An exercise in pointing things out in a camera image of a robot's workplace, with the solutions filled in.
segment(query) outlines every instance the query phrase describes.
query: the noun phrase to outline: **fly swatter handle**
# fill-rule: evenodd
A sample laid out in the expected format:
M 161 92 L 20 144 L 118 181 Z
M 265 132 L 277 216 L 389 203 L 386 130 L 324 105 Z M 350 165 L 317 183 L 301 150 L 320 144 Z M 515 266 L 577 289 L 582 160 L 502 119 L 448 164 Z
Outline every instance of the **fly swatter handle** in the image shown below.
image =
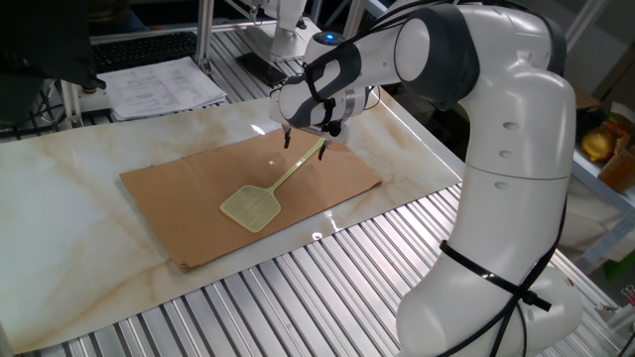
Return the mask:
M 319 140 L 317 140 L 316 144 L 310 150 L 308 150 L 303 157 L 301 157 L 284 175 L 282 175 L 282 177 L 278 179 L 276 183 L 274 183 L 274 185 L 269 187 L 269 190 L 271 190 L 272 192 L 275 191 L 276 188 L 278 188 L 284 181 L 289 178 L 289 176 L 293 175 L 294 172 L 302 164 L 304 164 L 306 160 L 308 160 L 313 154 L 316 153 L 317 150 L 319 150 L 319 148 L 321 148 L 322 144 L 324 144 L 324 141 L 324 138 L 320 138 Z

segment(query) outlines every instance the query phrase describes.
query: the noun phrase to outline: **black monitor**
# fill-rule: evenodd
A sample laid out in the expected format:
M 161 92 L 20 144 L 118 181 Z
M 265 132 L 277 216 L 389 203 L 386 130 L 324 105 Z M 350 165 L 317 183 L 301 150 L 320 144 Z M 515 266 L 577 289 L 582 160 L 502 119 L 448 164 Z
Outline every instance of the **black monitor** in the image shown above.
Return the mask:
M 105 88 L 91 61 L 85 0 L 3 0 L 0 125 L 26 120 L 45 78 Z

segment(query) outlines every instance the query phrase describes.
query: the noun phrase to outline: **yellow object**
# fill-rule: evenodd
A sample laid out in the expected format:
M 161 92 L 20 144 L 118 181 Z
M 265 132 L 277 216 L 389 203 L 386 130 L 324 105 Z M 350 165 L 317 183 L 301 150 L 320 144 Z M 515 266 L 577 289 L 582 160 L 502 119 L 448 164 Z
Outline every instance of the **yellow object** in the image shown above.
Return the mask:
M 610 159 L 615 148 L 615 137 L 605 128 L 595 128 L 582 138 L 580 149 L 588 155 L 592 163 Z
M 244 185 L 220 205 L 220 210 L 236 223 L 252 233 L 258 233 L 280 213 L 280 203 L 274 192 L 283 184 L 306 160 L 315 154 L 323 145 L 324 138 L 307 151 L 280 179 L 269 188 Z

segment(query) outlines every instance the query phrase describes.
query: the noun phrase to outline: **paper document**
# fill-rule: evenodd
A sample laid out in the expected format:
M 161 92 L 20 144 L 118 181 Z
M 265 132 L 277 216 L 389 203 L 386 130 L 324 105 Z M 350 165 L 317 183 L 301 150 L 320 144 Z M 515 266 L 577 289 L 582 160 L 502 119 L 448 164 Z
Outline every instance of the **paper document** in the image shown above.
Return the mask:
M 103 73 L 118 120 L 174 113 L 225 100 L 222 91 L 191 58 Z

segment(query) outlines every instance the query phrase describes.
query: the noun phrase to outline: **brown cardboard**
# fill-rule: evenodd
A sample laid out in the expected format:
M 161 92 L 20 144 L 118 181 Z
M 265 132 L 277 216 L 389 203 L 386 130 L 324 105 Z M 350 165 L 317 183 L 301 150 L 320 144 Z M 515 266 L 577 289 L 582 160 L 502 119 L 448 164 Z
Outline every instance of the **brown cardboard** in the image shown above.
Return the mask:
M 635 184 L 635 146 L 616 146 L 615 155 L 604 165 L 597 176 L 616 192 L 624 193 Z
M 575 93 L 575 110 L 599 107 L 599 100 L 588 95 L 585 91 L 574 87 L 573 92 Z
M 285 150 L 279 130 L 121 179 L 170 257 L 188 271 L 381 183 L 346 146 L 332 143 L 321 162 L 314 155 L 276 190 L 282 210 L 259 233 L 221 213 L 220 204 L 238 188 L 271 186 L 317 139 L 293 131 Z

